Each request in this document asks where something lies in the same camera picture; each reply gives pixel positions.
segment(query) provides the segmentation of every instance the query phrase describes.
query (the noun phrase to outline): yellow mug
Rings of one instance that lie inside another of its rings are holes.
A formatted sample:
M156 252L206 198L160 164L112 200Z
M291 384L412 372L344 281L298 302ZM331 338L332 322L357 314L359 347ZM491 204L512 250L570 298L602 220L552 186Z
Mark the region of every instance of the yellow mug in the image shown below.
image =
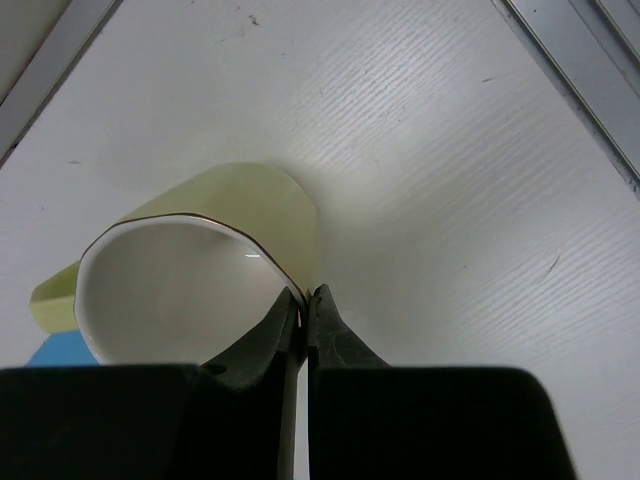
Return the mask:
M202 363L262 319L289 287L314 287L316 212L286 173L213 167L107 229L39 285L47 332L80 329L102 363Z

